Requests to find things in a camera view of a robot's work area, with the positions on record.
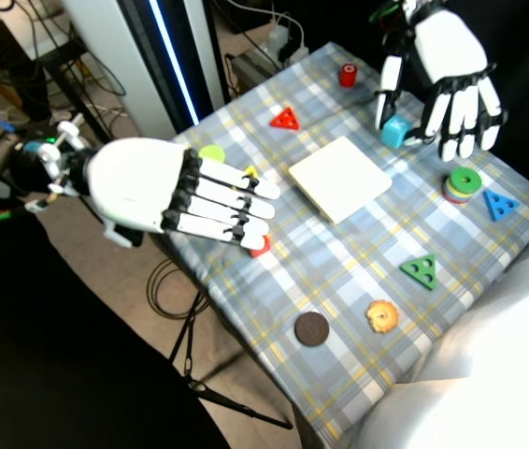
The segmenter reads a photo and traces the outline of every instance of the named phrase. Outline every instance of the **red cylinder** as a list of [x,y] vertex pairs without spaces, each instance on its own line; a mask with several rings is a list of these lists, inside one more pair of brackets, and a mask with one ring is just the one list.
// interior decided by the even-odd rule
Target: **red cylinder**
[[339,84],[343,87],[351,87],[356,82],[358,67],[354,64],[344,64],[339,72]]

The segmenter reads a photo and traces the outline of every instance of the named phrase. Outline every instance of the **floor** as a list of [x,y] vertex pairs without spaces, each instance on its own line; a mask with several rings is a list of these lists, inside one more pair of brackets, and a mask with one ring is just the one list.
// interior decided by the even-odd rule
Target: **floor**
[[[216,17],[216,23],[222,54],[239,54],[250,47],[246,38],[234,35],[224,26],[221,18]],[[266,25],[249,31],[249,34],[256,41],[262,41],[269,29]],[[92,83],[88,91],[94,102],[103,108],[107,123],[113,120],[113,112],[105,109],[117,107],[117,99],[98,90]],[[55,94],[51,101],[57,105],[63,99]],[[113,124],[113,134],[121,138],[137,135],[137,131],[127,117],[121,116]],[[147,303],[147,279],[164,258],[150,239],[145,239],[140,248],[133,250],[116,246],[102,237],[101,225],[73,198],[58,200],[38,218],[46,227],[52,244],[80,278],[140,337],[163,355],[168,355],[181,322],[164,319],[154,313]],[[163,284],[159,299],[164,308],[183,311],[190,307],[194,294],[195,289],[188,278],[176,273]],[[201,379],[230,358],[236,358],[233,364],[208,380],[208,386],[256,412],[293,422],[289,401],[243,352],[211,309],[201,313],[196,320],[193,348],[193,374],[196,379]],[[182,358],[178,356],[176,367],[181,369],[181,364]],[[286,430],[218,405],[204,404],[234,449],[301,447],[295,428]]]

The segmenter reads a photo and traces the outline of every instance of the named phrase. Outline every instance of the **red triangle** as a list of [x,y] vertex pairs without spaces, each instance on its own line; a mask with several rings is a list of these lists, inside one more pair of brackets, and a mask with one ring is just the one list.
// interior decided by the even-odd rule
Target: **red triangle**
[[285,129],[300,129],[300,122],[298,122],[292,108],[286,108],[280,115],[273,119],[271,126]]

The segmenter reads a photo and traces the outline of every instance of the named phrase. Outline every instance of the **checkered cloth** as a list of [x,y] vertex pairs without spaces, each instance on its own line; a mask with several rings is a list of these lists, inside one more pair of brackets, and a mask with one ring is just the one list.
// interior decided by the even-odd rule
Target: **checkered cloth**
[[[356,86],[342,88],[339,68],[358,66]],[[443,163],[436,145],[390,150],[374,129],[379,76],[335,44],[219,109],[176,138],[199,149],[218,144],[226,163],[275,181],[272,250],[257,259],[220,242],[172,233],[180,257],[287,396],[331,447],[529,244],[529,181],[489,152]],[[291,106],[300,131],[269,126]],[[399,113],[420,117],[421,103],[402,95]],[[393,179],[385,194],[339,225],[327,223],[292,183],[288,167],[347,136]],[[494,223],[482,195],[463,206],[441,195],[444,177],[473,167],[483,185],[521,205]],[[399,267],[432,253],[437,288],[425,289]],[[373,332],[365,311],[376,299],[399,310],[396,329]],[[302,345],[293,324],[305,311],[331,327],[318,347]]]

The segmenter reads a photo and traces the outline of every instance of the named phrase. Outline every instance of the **blue light strip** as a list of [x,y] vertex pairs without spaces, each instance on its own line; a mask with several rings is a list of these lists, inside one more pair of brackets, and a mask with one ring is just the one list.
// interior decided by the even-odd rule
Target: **blue light strip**
[[198,116],[196,115],[196,111],[193,108],[192,98],[190,97],[190,93],[188,92],[186,80],[183,78],[183,74],[181,73],[181,67],[179,66],[178,57],[176,56],[175,51],[173,50],[173,44],[171,43],[169,32],[167,31],[166,26],[164,26],[164,15],[161,12],[161,9],[159,8],[157,0],[149,0],[149,3],[150,8],[152,9],[152,14],[154,14],[154,19],[156,20],[156,24],[159,27],[159,31],[161,32],[164,47],[167,50],[169,59],[171,60],[173,71],[175,72],[175,76],[178,78],[179,87],[181,88],[181,93],[183,94],[183,98],[186,101],[186,106],[188,107],[188,111],[192,116],[193,124],[196,125],[198,124]]

